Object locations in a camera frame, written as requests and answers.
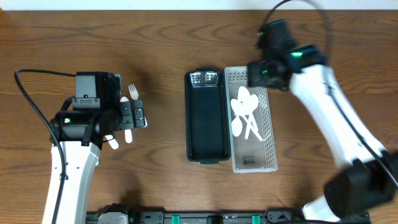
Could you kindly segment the white plastic fork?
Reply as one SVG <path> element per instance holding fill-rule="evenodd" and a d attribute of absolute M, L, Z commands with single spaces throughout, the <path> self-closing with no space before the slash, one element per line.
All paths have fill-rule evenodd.
<path fill-rule="evenodd" d="M 139 99 L 139 92 L 138 92 L 135 84 L 129 84 L 128 85 L 128 89 L 129 89 L 130 97 L 132 98 L 132 106 L 133 106 L 133 100 L 140 100 Z"/>
<path fill-rule="evenodd" d="M 111 146 L 112 149 L 118 149 L 119 148 L 119 142 L 116 139 L 115 134 L 109 134 L 105 136 L 106 142 Z"/>

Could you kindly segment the white plastic spoon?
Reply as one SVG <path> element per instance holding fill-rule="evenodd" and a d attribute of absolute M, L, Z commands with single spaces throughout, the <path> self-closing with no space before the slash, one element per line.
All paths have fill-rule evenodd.
<path fill-rule="evenodd" d="M 239 137 L 243 130 L 243 124 L 239 114 L 235 114 L 235 118 L 231 122 L 232 133 L 234 137 Z"/>
<path fill-rule="evenodd" d="M 129 99 L 126 97 L 126 96 L 123 96 L 121 99 L 120 99 L 120 102 L 126 102 L 126 101 L 129 101 Z M 125 137 L 125 141 L 127 142 L 127 143 L 132 143 L 133 142 L 133 134 L 132 134 L 132 131 L 130 130 L 130 129 L 125 129 L 124 130 L 124 137 Z"/>
<path fill-rule="evenodd" d="M 256 120 L 253 115 L 253 111 L 258 107 L 259 100 L 258 97 L 255 94 L 252 94 L 248 100 L 245 101 L 245 107 L 246 107 L 246 115 L 249 116 L 248 121 L 250 122 L 246 126 L 246 132 L 245 132 L 245 139 L 248 139 L 249 137 L 249 132 L 251 130 L 250 126 L 254 128 L 253 132 L 257 136 L 258 135 L 258 127 Z"/>
<path fill-rule="evenodd" d="M 237 99 L 232 99 L 231 100 L 231 108 L 233 109 L 235 114 L 239 114 L 240 118 L 242 118 L 243 120 L 245 120 L 246 122 L 246 126 L 247 124 L 249 124 L 250 122 L 248 121 L 249 116 L 244 114 L 244 108 L 243 105 L 241 104 L 240 101 L 238 101 Z M 261 135 L 259 134 L 259 130 L 258 130 L 258 135 L 256 136 L 258 138 L 258 140 L 263 141 L 263 138 L 261 137 Z"/>
<path fill-rule="evenodd" d="M 240 86 L 238 90 L 238 101 L 241 102 L 244 108 L 244 114 L 250 115 L 254 110 L 254 103 L 251 101 L 249 90 L 245 86 Z"/>

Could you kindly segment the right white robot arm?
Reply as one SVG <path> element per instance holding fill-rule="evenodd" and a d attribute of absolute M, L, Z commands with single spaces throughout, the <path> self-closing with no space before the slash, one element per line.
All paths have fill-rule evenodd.
<path fill-rule="evenodd" d="M 364 125 L 315 46 L 271 48 L 247 68 L 248 86 L 286 90 L 301 101 L 339 169 L 323 195 L 302 207 L 304 219 L 340 222 L 392 201 L 397 154 L 388 152 Z"/>

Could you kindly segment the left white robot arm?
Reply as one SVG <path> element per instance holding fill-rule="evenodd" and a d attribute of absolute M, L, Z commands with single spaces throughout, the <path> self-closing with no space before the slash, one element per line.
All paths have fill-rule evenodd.
<path fill-rule="evenodd" d="M 43 223 L 84 223 L 95 167 L 100 162 L 104 143 L 119 148 L 117 131 L 125 141 L 133 141 L 132 130 L 144 128 L 143 103 L 122 97 L 100 107 L 70 110 L 76 98 L 68 98 L 51 120 L 52 172 Z"/>

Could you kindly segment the dark green plastic basket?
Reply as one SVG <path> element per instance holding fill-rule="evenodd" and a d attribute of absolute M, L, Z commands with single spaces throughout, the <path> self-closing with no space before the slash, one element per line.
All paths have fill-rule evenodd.
<path fill-rule="evenodd" d="M 184 85 L 187 159 L 201 164 L 229 160 L 231 141 L 223 72 L 198 68 L 185 74 Z"/>

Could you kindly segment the clear plastic basket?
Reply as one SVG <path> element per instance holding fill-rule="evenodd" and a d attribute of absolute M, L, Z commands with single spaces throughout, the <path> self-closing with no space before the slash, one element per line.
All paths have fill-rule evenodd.
<path fill-rule="evenodd" d="M 267 89 L 247 86 L 248 69 L 246 66 L 225 68 L 224 80 L 227 87 L 233 171 L 236 173 L 276 171 L 278 169 L 277 156 Z M 231 122 L 235 118 L 235 113 L 231 108 L 231 100 L 238 99 L 240 86 L 245 86 L 250 95 L 255 94 L 258 97 L 259 104 L 253 111 L 253 115 L 263 141 L 258 140 L 252 131 L 250 131 L 248 139 L 245 139 L 246 122 L 242 118 L 240 118 L 243 124 L 242 133 L 239 137 L 233 136 Z"/>

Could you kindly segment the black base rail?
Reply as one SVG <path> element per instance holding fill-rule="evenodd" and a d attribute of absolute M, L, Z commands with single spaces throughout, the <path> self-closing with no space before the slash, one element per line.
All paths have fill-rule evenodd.
<path fill-rule="evenodd" d="M 270 208 L 265 212 L 164 212 L 140 211 L 128 205 L 107 205 L 97 212 L 86 214 L 86 223 L 132 224 L 263 224 L 303 220 L 299 209 Z"/>

